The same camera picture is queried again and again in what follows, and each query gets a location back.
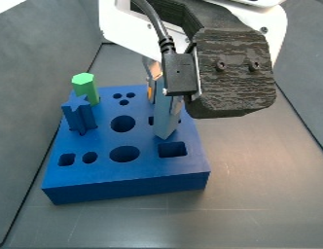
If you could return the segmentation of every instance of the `gray wall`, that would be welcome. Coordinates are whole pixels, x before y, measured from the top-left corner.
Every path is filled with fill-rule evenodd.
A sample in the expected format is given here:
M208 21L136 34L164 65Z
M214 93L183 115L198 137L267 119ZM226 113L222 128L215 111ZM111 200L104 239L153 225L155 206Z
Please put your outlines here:
M0 14L0 243L60 125L71 78L101 46L96 10L96 0L28 0Z
M290 26L276 81L323 147L323 0L289 0L283 6Z

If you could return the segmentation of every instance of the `green hexagonal prism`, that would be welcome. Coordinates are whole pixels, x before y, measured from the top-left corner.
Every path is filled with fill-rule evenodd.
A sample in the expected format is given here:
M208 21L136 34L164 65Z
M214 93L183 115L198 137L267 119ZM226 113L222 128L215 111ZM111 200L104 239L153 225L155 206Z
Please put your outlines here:
M75 75L72 84L76 95L87 94L92 106L97 105L100 103L100 93L96 87L95 75L89 73Z

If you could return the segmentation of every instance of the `square hole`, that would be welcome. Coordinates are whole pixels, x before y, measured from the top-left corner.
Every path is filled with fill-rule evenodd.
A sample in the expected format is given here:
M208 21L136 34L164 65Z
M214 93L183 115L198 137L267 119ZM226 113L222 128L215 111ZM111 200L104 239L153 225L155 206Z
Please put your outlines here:
M71 153L71 154L62 154L61 158L60 158L60 162L58 165L60 166L72 166L75 163L75 157L76 154Z
M188 155L184 142L163 143L159 145L159 155L161 159L184 157Z

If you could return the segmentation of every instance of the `blue shape sorter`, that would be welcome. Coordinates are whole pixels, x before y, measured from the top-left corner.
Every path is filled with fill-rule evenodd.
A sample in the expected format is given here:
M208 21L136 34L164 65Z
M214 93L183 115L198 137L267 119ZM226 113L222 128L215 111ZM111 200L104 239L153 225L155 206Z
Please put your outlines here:
M100 95L96 129L80 135L62 119L42 183L54 204L203 189L208 158L187 111L163 140L147 85L100 88Z

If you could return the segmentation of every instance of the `small circular hole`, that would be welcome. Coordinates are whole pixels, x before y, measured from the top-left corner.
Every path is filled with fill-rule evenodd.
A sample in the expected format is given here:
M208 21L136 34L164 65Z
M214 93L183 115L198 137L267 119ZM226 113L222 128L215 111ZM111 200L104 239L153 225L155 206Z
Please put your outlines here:
M121 94L121 93L116 93L116 94L115 94L115 98L116 98L116 99L119 99L119 98L121 98L121 97L123 97L123 94Z
M227 64L224 61L219 61L218 64L215 65L215 68L218 70L218 72L224 72L224 70L227 69Z
M268 33L268 28L267 28L267 27L262 27L262 28L260 28L260 32L262 32L263 34L267 34L267 33Z
M75 163L75 157L76 157L75 153L62 154L60 158L58 166L72 166Z
M135 96L136 96L136 93L135 93L135 92L131 92L131 93L127 94L127 97L129 97L129 98L132 98L132 97L135 97Z
M127 100L127 99L123 99L121 101L120 101L120 105L128 105L129 104L129 101Z
M129 162L139 158L140 150L135 146L120 146L111 152L111 159L116 162Z
M260 70L260 63L258 61L251 62L250 70L252 73Z
M83 161L88 164L96 162L99 158L99 155L96 152L88 152L85 155L84 155L84 158L83 158Z
M136 120L131 116L119 116L112 121L112 129L116 132L127 132L136 126Z

